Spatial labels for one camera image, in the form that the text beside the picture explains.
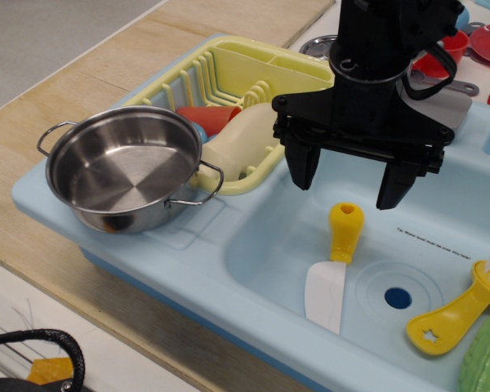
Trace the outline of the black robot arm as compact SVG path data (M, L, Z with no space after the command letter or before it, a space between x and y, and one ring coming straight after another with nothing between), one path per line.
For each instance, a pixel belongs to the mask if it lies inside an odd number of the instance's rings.
M457 63L458 1L344 1L329 51L332 87L279 95L274 136L293 183L311 186L323 149L385 163L376 205L396 207L415 180L438 173L454 132L411 108L448 86Z

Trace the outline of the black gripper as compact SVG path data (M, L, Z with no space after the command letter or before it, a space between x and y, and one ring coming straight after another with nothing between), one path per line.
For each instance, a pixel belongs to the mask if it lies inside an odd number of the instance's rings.
M274 135L285 148L292 182L308 190L322 150L386 163L376 207L396 208L414 185L417 173L437 173L444 147L454 138L447 126L417 112L400 97L425 100L446 87L448 76L416 89L406 72L367 80L337 70L332 87L276 96Z

